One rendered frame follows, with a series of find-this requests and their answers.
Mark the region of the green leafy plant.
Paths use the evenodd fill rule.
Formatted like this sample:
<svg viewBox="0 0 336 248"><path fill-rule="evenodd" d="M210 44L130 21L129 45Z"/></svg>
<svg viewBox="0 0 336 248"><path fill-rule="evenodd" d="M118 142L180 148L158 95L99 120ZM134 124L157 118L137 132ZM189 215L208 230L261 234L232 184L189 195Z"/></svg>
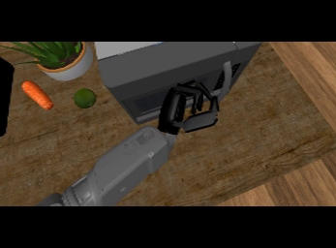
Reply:
<svg viewBox="0 0 336 248"><path fill-rule="evenodd" d="M65 68L84 51L83 42L12 42L5 48L33 57L28 64L37 64L49 70Z"/></svg>

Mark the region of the white plant pot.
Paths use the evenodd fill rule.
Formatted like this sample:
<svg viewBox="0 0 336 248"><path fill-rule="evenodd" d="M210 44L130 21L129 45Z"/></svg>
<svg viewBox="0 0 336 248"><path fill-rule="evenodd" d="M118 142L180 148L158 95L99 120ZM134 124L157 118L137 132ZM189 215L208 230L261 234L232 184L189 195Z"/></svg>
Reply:
<svg viewBox="0 0 336 248"><path fill-rule="evenodd" d="M58 81L70 81L83 76L90 69L93 63L93 51L87 43L81 43L80 55L71 64L59 69L48 69L40 64L37 67L40 71Z"/></svg>

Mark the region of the orange carrot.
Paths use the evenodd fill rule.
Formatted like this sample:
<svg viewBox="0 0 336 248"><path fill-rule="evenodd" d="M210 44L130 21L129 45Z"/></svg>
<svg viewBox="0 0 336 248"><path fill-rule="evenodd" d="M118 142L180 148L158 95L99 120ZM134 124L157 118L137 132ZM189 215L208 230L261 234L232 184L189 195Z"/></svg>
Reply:
<svg viewBox="0 0 336 248"><path fill-rule="evenodd" d="M40 86L33 81L25 81L22 83L22 90L30 99L45 108L50 109L53 107L53 102L45 93Z"/></svg>

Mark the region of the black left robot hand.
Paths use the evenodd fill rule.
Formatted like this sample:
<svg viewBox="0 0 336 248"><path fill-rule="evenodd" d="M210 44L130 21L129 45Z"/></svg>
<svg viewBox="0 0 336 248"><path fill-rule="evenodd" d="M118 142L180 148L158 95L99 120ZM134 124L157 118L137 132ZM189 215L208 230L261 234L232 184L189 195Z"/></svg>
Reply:
<svg viewBox="0 0 336 248"><path fill-rule="evenodd" d="M188 119L183 119L186 98L193 97ZM179 130L186 133L213 127L217 124L218 99L202 82L179 84L168 90L164 100L158 129L176 135Z"/></svg>

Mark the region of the green lime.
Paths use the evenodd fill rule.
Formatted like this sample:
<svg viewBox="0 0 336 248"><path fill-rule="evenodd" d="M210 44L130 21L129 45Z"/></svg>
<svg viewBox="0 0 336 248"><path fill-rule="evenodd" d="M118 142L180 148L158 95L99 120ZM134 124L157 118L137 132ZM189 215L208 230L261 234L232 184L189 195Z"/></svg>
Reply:
<svg viewBox="0 0 336 248"><path fill-rule="evenodd" d="M87 109L96 103L96 94L90 89L83 88L74 93L73 100L81 109Z"/></svg>

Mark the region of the dark grey microwave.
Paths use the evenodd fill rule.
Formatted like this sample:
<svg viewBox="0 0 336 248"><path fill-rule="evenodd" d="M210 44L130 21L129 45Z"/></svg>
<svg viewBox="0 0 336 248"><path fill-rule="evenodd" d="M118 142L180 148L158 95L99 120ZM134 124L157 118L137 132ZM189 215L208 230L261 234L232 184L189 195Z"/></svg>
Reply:
<svg viewBox="0 0 336 248"><path fill-rule="evenodd" d="M130 43L98 42L95 46L104 84L142 124L158 118L168 90L179 84L202 82L214 95L226 62L232 63L233 86L261 44L160 42L133 48Z"/></svg>

